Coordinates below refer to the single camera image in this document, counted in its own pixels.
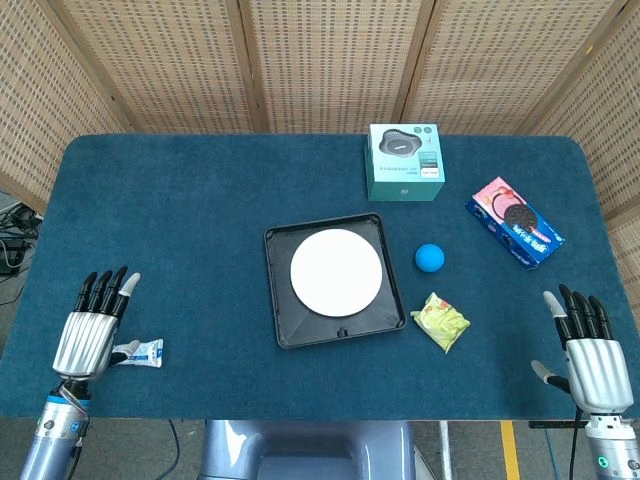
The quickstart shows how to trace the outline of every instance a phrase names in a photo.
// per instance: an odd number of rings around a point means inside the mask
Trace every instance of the blue ball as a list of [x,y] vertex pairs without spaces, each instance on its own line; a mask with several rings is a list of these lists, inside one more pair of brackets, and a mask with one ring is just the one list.
[[423,272],[437,272],[444,265],[444,252],[433,243],[425,243],[416,251],[416,265]]

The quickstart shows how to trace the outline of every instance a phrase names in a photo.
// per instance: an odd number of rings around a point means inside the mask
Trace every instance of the wicker panel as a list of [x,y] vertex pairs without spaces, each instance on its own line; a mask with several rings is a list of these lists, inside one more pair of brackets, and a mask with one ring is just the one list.
[[450,0],[403,120],[513,133],[611,3]]
[[142,130],[251,129],[223,1],[63,3]]
[[640,217],[609,231],[620,277],[640,328]]
[[585,150],[606,214],[640,198],[640,9],[591,60],[536,133]]
[[365,132],[389,121],[421,2],[251,2],[270,126]]
[[34,1],[0,7],[0,171],[44,210],[61,154],[83,133],[122,131]]

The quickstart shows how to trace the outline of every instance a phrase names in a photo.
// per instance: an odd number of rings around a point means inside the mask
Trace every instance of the robotic arm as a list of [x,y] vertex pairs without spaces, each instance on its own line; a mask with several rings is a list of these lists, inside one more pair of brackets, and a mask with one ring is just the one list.
[[[21,480],[61,480],[72,461],[67,478],[73,475],[90,422],[89,382],[126,359],[121,353],[111,354],[116,329],[140,279],[134,273],[120,288],[126,272],[122,267],[113,278],[111,270],[105,272],[93,290],[95,272],[82,284],[53,362],[62,382],[47,397]],[[130,344],[131,352],[135,343]]]
[[576,422],[589,414],[585,427],[599,480],[640,478],[640,450],[631,426],[621,413],[633,405],[627,364],[620,344],[613,339],[607,313],[600,301],[587,301],[580,293],[560,285],[564,308],[551,292],[544,299],[551,310],[565,351],[569,378],[550,372],[537,360],[536,374],[573,397]]

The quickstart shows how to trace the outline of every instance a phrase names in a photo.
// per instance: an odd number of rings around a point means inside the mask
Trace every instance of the product box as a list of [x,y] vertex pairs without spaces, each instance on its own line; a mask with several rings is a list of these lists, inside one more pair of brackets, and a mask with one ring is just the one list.
[[536,268],[564,243],[564,238],[500,177],[476,193],[466,207],[527,270]]
[[433,124],[369,125],[365,162],[369,200],[431,201],[444,184]]

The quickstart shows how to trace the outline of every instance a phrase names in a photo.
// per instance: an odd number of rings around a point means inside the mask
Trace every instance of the floor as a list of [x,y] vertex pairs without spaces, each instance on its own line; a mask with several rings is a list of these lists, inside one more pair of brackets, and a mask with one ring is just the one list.
[[[0,284],[0,304],[19,294],[28,274],[26,271]],[[18,306],[19,298],[0,306],[0,355]],[[202,454],[204,422],[179,419],[174,422],[180,460],[166,478],[193,480]],[[19,477],[34,427],[35,419],[0,417],[0,479]],[[507,478],[499,422],[451,422],[449,430],[454,479]],[[568,478],[570,431],[531,430],[526,422],[515,422],[514,430],[522,480]],[[414,437],[427,463],[442,478],[438,423],[415,422]],[[173,463],[175,455],[173,434],[166,420],[96,418],[92,420],[74,480],[155,479]],[[580,432],[575,479],[595,479],[592,470],[584,432]]]

